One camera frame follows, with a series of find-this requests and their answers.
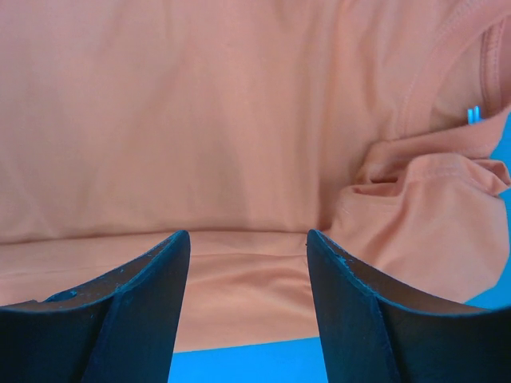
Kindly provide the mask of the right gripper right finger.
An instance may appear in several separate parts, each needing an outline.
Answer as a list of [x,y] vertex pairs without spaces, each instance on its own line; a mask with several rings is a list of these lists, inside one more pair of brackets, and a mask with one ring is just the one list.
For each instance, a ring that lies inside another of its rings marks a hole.
[[427,294],[316,230],[307,263],[328,381],[509,381],[509,308]]

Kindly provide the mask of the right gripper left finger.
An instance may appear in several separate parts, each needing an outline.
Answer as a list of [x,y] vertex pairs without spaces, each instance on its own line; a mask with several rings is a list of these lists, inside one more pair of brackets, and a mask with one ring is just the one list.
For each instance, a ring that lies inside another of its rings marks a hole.
[[3,382],[166,382],[190,263],[178,231],[93,280],[1,308]]

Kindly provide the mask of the orange t shirt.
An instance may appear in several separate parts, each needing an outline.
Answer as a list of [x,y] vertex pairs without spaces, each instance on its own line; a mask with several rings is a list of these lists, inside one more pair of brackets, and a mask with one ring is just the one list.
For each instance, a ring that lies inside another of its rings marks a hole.
[[507,1],[4,1],[1,302],[179,230],[179,351],[313,337],[306,237],[467,302],[509,256]]

